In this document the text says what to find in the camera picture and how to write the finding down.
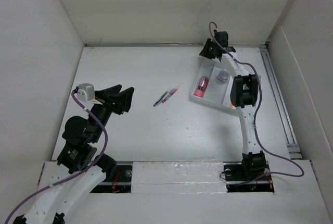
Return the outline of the clear paperclip jar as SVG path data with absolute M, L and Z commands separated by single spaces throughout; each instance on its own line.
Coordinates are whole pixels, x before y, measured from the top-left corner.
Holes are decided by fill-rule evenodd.
M 229 80 L 230 74 L 226 69 L 221 69 L 216 78 L 221 82 L 226 82 Z

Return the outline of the pink capped marker tube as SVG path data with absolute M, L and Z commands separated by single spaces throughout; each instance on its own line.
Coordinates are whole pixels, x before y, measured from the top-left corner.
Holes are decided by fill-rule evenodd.
M 209 78 L 206 76 L 203 76 L 199 79 L 197 88 L 194 91 L 194 96 L 203 98 L 203 95 L 206 91 L 206 88 L 209 83 Z

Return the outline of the white compartment tray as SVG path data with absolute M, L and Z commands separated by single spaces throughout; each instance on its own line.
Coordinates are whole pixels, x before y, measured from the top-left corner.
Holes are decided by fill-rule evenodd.
M 190 99 L 228 114 L 246 117 L 254 115 L 259 95 L 259 77 L 253 69 L 247 70 L 245 63 L 236 57 L 223 55 L 221 62 L 204 59 L 190 92 Z M 216 77 L 221 69 L 226 69 L 230 78 L 226 82 Z M 201 77 L 209 78 L 209 83 L 203 98 L 194 96 L 198 81 Z M 229 108 L 232 103 L 235 109 Z

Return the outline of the black gel pen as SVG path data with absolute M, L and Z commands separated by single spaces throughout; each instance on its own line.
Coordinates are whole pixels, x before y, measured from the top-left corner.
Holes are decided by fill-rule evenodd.
M 156 106 L 158 106 L 161 102 L 162 102 L 162 100 L 164 99 L 164 97 L 170 92 L 172 90 L 172 88 L 169 88 L 166 92 L 164 92 L 163 94 L 162 94 L 162 96 L 154 103 L 154 105 L 153 105 L 153 107 L 156 107 Z

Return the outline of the red gel pen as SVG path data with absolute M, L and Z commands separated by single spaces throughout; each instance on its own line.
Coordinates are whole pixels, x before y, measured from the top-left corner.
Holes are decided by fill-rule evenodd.
M 164 103 L 165 101 L 167 101 L 178 89 L 180 88 L 180 85 L 173 88 L 162 100 L 162 103 Z

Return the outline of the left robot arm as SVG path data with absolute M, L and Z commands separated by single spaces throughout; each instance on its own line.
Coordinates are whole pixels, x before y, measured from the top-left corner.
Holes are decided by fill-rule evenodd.
M 68 223 L 73 212 L 89 193 L 104 180 L 116 175 L 117 161 L 105 153 L 108 144 L 106 124 L 111 114 L 129 112 L 135 89 L 123 90 L 120 84 L 96 91 L 89 83 L 78 85 L 72 99 L 87 114 L 73 116 L 65 124 L 65 145 L 45 186 L 24 199 L 38 196 L 32 208 L 14 223 Z

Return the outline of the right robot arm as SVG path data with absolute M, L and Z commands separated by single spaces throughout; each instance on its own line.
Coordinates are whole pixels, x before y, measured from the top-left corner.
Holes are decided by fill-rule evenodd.
M 256 118 L 262 103 L 262 88 L 255 67 L 239 61 L 221 42 L 227 32 L 210 29 L 211 37 L 207 39 L 200 56 L 207 59 L 219 59 L 223 67 L 233 77 L 230 102 L 239 117 L 242 134 L 242 161 L 240 172 L 243 182 L 248 184 L 264 176 L 266 159 L 260 144 Z

